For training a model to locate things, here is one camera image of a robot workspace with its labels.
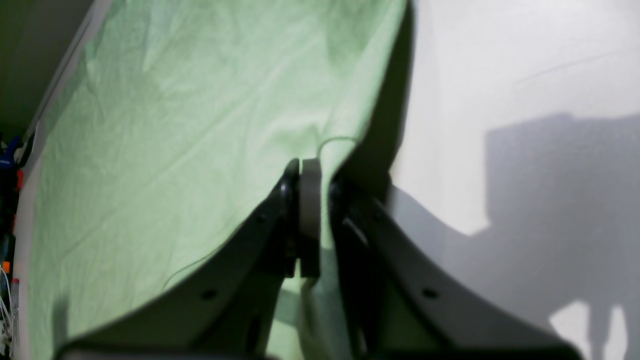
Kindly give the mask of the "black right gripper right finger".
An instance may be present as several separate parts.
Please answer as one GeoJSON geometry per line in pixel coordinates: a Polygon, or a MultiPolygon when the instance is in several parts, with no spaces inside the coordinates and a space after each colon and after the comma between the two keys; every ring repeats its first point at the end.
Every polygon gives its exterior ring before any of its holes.
{"type": "Polygon", "coordinates": [[[329,218],[350,351],[357,360],[579,360],[551,333],[499,309],[422,253],[383,205],[345,177],[329,218]]]}

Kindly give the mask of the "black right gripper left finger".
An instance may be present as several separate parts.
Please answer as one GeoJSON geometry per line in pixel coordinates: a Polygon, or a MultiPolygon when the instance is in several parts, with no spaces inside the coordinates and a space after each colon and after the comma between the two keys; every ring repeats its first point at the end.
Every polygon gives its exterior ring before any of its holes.
{"type": "Polygon", "coordinates": [[[62,346],[57,360],[264,360],[282,283],[318,278],[322,166],[293,159],[204,265],[142,308],[62,346]]]}

